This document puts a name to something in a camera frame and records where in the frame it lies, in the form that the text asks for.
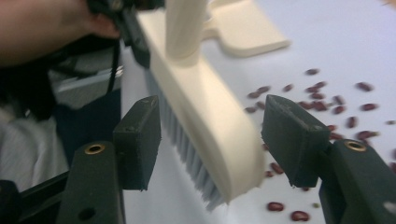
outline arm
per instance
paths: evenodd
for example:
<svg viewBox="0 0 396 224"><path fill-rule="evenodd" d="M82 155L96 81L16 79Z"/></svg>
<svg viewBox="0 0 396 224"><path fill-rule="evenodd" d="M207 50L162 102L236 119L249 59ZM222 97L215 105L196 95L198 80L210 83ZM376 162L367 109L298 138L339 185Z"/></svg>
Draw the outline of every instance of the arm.
<svg viewBox="0 0 396 224"><path fill-rule="evenodd" d="M117 38L104 15L85 0L0 0L0 67L26 63L83 37Z"/></svg>

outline red bean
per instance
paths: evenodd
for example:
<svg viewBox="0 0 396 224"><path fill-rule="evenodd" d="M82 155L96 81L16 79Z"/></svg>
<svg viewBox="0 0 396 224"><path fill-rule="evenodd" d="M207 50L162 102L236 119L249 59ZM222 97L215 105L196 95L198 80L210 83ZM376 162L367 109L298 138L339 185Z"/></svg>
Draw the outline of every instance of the red bean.
<svg viewBox="0 0 396 224"><path fill-rule="evenodd" d="M300 105L302 108L304 108L306 110L312 109L312 104L309 104L308 102L305 102L305 101L299 102L298 105Z"/></svg>
<svg viewBox="0 0 396 224"><path fill-rule="evenodd" d="M330 133L330 140L340 140L344 139L344 136L340 133Z"/></svg>
<svg viewBox="0 0 396 224"><path fill-rule="evenodd" d="M389 168L394 174L396 174L396 162L391 162L389 164Z"/></svg>
<svg viewBox="0 0 396 224"><path fill-rule="evenodd" d="M259 102L256 103L256 106L257 106L258 108L264 110L264 109L265 109L265 102L259 101Z"/></svg>
<svg viewBox="0 0 396 224"><path fill-rule="evenodd" d="M285 205L283 205L283 203L271 202L271 203L267 204L267 209L268 209L268 211L271 211L271 212L281 212L281 211L283 211L284 208L285 208Z"/></svg>
<svg viewBox="0 0 396 224"><path fill-rule="evenodd" d="M379 135L379 133L377 133L377 132L361 131L356 134L356 138L359 140L364 140L364 139L371 138L371 137L378 136L378 135Z"/></svg>
<svg viewBox="0 0 396 224"><path fill-rule="evenodd" d="M326 86L326 85L327 85L327 82L321 81L321 82L318 82L317 84L315 84L314 87L316 87L316 88L322 88L322 87L324 87L324 86Z"/></svg>
<svg viewBox="0 0 396 224"><path fill-rule="evenodd" d="M251 114L251 113L256 112L257 108L254 107L254 106L250 106L250 107L246 107L245 110L246 110L249 114Z"/></svg>
<svg viewBox="0 0 396 224"><path fill-rule="evenodd" d="M305 73L306 73L307 75L310 75L310 76L316 75L317 73L319 73L319 69L317 69L317 68L311 68L311 69L306 70Z"/></svg>
<svg viewBox="0 0 396 224"><path fill-rule="evenodd" d="M260 96L260 93L259 93L259 92L256 92L256 91L251 92L251 93L249 93L249 94L247 95L247 97L250 98L250 99L256 99L256 98L258 98L259 96Z"/></svg>
<svg viewBox="0 0 396 224"><path fill-rule="evenodd" d="M291 213L290 218L293 221L308 221L310 216L303 211L294 211Z"/></svg>
<svg viewBox="0 0 396 224"><path fill-rule="evenodd" d="M323 101L314 101L312 102L312 106L315 108L317 111L325 111L327 110L327 106Z"/></svg>
<svg viewBox="0 0 396 224"><path fill-rule="evenodd" d="M319 92L319 88L317 87L308 87L305 89L306 92Z"/></svg>
<svg viewBox="0 0 396 224"><path fill-rule="evenodd" d="M262 94L262 93L268 92L269 90L271 90L270 86L263 86L263 87L258 88L257 92L259 94Z"/></svg>
<svg viewBox="0 0 396 224"><path fill-rule="evenodd" d="M361 89L363 91L372 91L373 90L373 86L366 82L358 82L358 83L356 83L356 87L358 87L359 89Z"/></svg>
<svg viewBox="0 0 396 224"><path fill-rule="evenodd" d="M369 110L374 110L378 108L378 105L376 104L365 104L361 106L362 111L369 111Z"/></svg>
<svg viewBox="0 0 396 224"><path fill-rule="evenodd" d="M271 171L265 171L265 177L273 177L274 173L272 173Z"/></svg>
<svg viewBox="0 0 396 224"><path fill-rule="evenodd" d="M358 118L356 118L356 117L349 117L346 120L346 126L348 128L355 128L357 123L358 123Z"/></svg>
<svg viewBox="0 0 396 224"><path fill-rule="evenodd" d="M344 105L346 102L342 96L336 95L332 98L338 105Z"/></svg>
<svg viewBox="0 0 396 224"><path fill-rule="evenodd" d="M289 84L283 88L283 91L291 91L293 89L293 84Z"/></svg>
<svg viewBox="0 0 396 224"><path fill-rule="evenodd" d="M337 126L331 124L331 125L327 125L327 128L330 130L330 132L334 132L337 129Z"/></svg>
<svg viewBox="0 0 396 224"><path fill-rule="evenodd" d="M337 106L332 112L334 114L341 114L342 112L344 112L346 109L344 108L343 105L339 105Z"/></svg>
<svg viewBox="0 0 396 224"><path fill-rule="evenodd" d="M322 100L324 99L324 95L318 92L314 92L311 94L311 98L316 100Z"/></svg>
<svg viewBox="0 0 396 224"><path fill-rule="evenodd" d="M270 148L268 147L267 144L263 143L262 144L262 149L264 149L265 151L268 151Z"/></svg>
<svg viewBox="0 0 396 224"><path fill-rule="evenodd" d="M279 164L275 163L275 162L271 162L270 163L271 168L274 170L275 173L282 175L284 173L284 171L282 170L282 168L279 166Z"/></svg>

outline brush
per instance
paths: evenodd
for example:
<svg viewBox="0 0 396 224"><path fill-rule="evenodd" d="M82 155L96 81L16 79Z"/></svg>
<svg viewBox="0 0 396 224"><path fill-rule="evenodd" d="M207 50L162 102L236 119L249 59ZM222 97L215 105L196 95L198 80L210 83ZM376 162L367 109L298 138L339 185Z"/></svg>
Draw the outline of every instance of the brush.
<svg viewBox="0 0 396 224"><path fill-rule="evenodd" d="M200 53L205 9L206 0L169 0L166 13L140 12L138 20L163 127L213 210L261 185L264 156L259 130Z"/></svg>

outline brush bristles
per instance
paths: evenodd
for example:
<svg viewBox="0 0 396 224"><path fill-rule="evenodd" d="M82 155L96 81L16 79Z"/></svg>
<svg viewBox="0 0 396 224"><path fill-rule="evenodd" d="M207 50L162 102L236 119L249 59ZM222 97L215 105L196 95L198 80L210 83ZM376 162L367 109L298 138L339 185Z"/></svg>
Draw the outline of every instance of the brush bristles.
<svg viewBox="0 0 396 224"><path fill-rule="evenodd" d="M195 151L189 137L184 133L183 128L178 123L171 106L156 84L151 74L147 74L148 83L150 83L150 94L156 94L160 101L160 113L163 126L167 130L172 144L177 147L177 152L183 163L186 164L187 173L189 173L195 188L200 190L202 199L207 203L206 209L213 211L217 206L224 203L224 200L202 163L198 153Z"/></svg>

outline white surface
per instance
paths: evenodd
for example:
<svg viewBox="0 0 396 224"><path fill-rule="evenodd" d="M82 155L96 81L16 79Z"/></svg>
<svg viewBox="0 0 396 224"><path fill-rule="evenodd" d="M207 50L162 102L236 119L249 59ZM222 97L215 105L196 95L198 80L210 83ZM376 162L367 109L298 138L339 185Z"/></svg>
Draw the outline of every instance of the white surface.
<svg viewBox="0 0 396 224"><path fill-rule="evenodd" d="M322 92L330 100L336 94L346 100L347 110L340 115L328 112L312 112L325 124L339 126L337 132L352 138L362 130L380 131L371 141L386 163L396 161L390 152L396 148L396 125L385 121L396 119L396 10L376 0L333 1L256 1L276 27L291 41L286 49L264 55L239 59L225 54L216 41L205 41L202 52L244 106L256 100L246 96L257 88L270 85L271 94L291 100L309 100L304 89L320 81L328 85ZM125 76L122 81L122 105L124 113L133 102L145 96L144 73L124 52ZM319 68L316 76L304 71ZM375 86L371 92L354 88L355 83L366 81ZM294 89L282 92L292 83ZM360 112L365 103L377 103L375 111ZM262 112L251 117L258 131ZM359 126L346 129L349 116L359 118ZM269 153L267 163L272 161ZM125 211L128 223L293 223L290 212L304 210L312 215L307 223L324 223L318 203L318 189L303 192L292 189L285 175L276 175L264 181L261 189L220 207L212 214L205 210L200 194L193 189L176 150L170 147L166 133L160 145L154 174L148 191L124 191ZM283 212L270 213L265 205L271 201L286 205Z"/></svg>

